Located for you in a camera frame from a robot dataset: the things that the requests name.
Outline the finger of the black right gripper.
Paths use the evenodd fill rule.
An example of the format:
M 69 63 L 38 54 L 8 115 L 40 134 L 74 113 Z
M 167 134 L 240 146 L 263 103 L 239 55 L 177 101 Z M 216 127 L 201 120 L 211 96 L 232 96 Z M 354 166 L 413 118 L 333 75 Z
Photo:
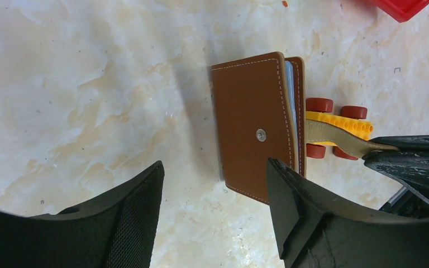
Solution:
M 429 135 L 377 137 L 373 142 L 397 151 L 372 151 L 364 165 L 407 188 L 429 205 Z

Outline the brown leather card holder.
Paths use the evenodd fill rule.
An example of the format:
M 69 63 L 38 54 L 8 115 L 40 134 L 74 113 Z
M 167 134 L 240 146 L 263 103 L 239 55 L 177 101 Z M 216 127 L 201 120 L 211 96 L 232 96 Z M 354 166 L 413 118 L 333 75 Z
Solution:
M 305 175 L 308 143 L 333 142 L 358 159 L 376 150 L 395 150 L 306 119 L 304 71 L 302 58 L 281 52 L 212 66 L 218 147 L 229 189 L 268 203 L 267 160 L 278 159 Z

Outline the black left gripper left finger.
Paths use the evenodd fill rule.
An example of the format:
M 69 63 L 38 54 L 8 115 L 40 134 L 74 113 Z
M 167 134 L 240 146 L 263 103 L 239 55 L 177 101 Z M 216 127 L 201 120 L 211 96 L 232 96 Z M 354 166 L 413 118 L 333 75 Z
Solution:
M 0 211 L 0 267 L 149 267 L 163 181 L 157 161 L 58 214 Z

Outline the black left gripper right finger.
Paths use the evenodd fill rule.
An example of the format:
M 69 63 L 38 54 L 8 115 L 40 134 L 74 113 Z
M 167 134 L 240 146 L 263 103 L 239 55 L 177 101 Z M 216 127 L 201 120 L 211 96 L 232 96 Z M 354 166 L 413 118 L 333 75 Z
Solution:
M 429 267 L 429 218 L 364 207 L 277 159 L 267 160 L 266 183 L 286 267 Z

